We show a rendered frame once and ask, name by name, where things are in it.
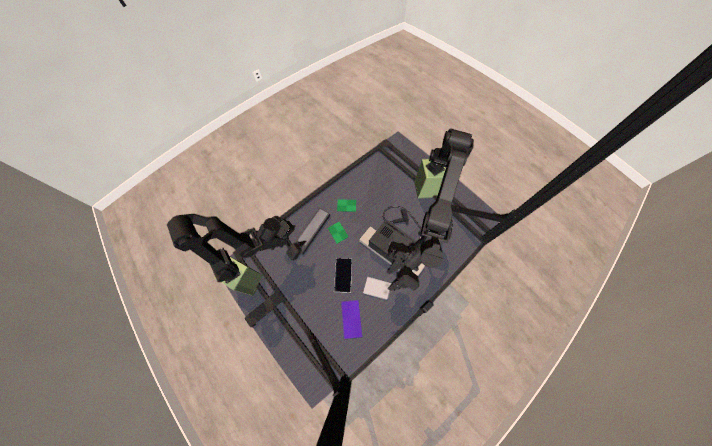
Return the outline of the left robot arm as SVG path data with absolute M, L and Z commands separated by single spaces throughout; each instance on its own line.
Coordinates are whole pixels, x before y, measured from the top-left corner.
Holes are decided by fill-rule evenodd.
M 207 227 L 208 233 L 201 237 L 195 231 L 193 224 Z M 197 254 L 210 264 L 217 282 L 225 280 L 227 284 L 241 275 L 239 268 L 234 261 L 231 261 L 227 250 L 224 251 L 224 248 L 216 250 L 208 243 L 210 239 L 217 238 L 233 247 L 241 257 L 248 258 L 258 251 L 272 248 L 276 235 L 279 241 L 288 241 L 288 236 L 295 229 L 285 218 L 276 218 L 276 220 L 268 218 L 261 224 L 259 230 L 256 231 L 253 227 L 238 233 L 216 216 L 205 217 L 198 214 L 176 215 L 167 223 L 167 227 L 176 249 L 184 252 L 191 250 Z

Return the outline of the purple flat slab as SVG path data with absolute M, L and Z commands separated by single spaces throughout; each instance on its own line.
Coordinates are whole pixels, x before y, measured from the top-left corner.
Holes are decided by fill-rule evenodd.
M 342 303 L 344 339 L 362 337 L 359 301 Z

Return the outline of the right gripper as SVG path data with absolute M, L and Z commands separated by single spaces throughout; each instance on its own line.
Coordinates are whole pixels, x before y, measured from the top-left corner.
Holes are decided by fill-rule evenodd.
M 419 270 L 418 266 L 422 263 L 421 261 L 421 251 L 413 242 L 411 243 L 412 246 L 410 250 L 413 249 L 413 255 L 408 262 L 407 265 L 404 265 L 402 261 L 396 261 L 393 260 L 391 266 L 389 267 L 387 273 L 391 274 L 400 268 L 402 268 L 399 273 L 397 273 L 397 278 L 392 282 L 392 284 L 388 287 L 388 290 L 396 290 L 396 289 L 401 289 L 401 288 L 407 288 L 409 287 L 412 290 L 416 290 L 419 287 L 419 279 L 418 276 L 412 272 L 412 270 L 415 270 L 416 272 Z M 407 268 L 405 268 L 407 266 Z M 411 270 L 411 271 L 410 271 Z M 399 280 L 398 280 L 399 279 Z M 405 286 L 406 285 L 406 286 Z

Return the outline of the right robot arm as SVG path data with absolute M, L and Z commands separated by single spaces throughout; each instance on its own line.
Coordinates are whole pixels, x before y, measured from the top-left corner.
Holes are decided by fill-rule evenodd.
M 442 144 L 442 151 L 444 152 L 441 152 L 440 148 L 432 149 L 432 155 L 429 157 L 431 162 L 426 165 L 426 168 L 434 176 L 444 170 L 445 172 L 437 199 L 433 203 L 434 206 L 431 205 L 428 212 L 425 213 L 421 229 L 422 237 L 416 242 L 421 251 L 421 261 L 428 268 L 438 267 L 443 262 L 443 253 L 439 245 L 442 242 L 448 243 L 451 238 L 453 228 L 451 204 L 462 168 L 465 166 L 467 158 L 474 147 L 474 139 L 471 138 L 472 134 L 450 128 L 445 132 L 445 136 Z M 425 226 L 429 230 L 425 230 Z M 443 234 L 446 232 L 446 235 L 442 235 L 439 232 Z M 406 246 L 391 241 L 388 248 L 388 257 L 402 261 L 404 265 L 407 265 L 413 255 L 413 249 L 410 250 L 411 246 L 411 243 Z

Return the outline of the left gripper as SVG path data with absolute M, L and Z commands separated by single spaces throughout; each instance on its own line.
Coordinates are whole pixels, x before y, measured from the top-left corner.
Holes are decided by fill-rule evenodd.
M 288 241 L 283 242 L 283 241 L 279 241 L 277 239 L 277 237 L 278 236 L 276 235 L 276 237 L 273 240 L 273 246 L 272 246 L 271 250 L 274 250 L 275 247 L 279 247 L 279 245 L 281 245 L 280 248 L 282 248 L 284 245 L 286 245 L 288 248 L 288 250 L 286 252 L 287 255 L 289 256 L 289 258 L 291 260 L 296 260 L 298 258 L 298 256 L 300 255 L 300 253 L 302 252 L 301 246 L 304 245 L 304 243 L 306 243 L 306 241 L 298 242 L 300 244 L 299 245 L 297 243 L 297 241 L 296 241 L 296 243 L 292 244 L 289 239 L 288 239 Z

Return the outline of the green flat rectangular mat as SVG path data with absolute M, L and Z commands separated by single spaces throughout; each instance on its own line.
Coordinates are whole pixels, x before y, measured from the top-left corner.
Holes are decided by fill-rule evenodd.
M 356 200 L 338 200 L 337 211 L 356 212 Z

